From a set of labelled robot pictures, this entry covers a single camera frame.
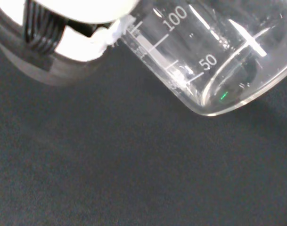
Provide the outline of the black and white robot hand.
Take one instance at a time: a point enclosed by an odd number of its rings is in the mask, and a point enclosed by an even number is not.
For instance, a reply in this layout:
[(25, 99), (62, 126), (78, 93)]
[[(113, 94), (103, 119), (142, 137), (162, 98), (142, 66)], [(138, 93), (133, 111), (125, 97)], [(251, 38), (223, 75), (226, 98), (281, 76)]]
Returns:
[(66, 86), (93, 73), (137, 0), (0, 0), (0, 49), (26, 76)]

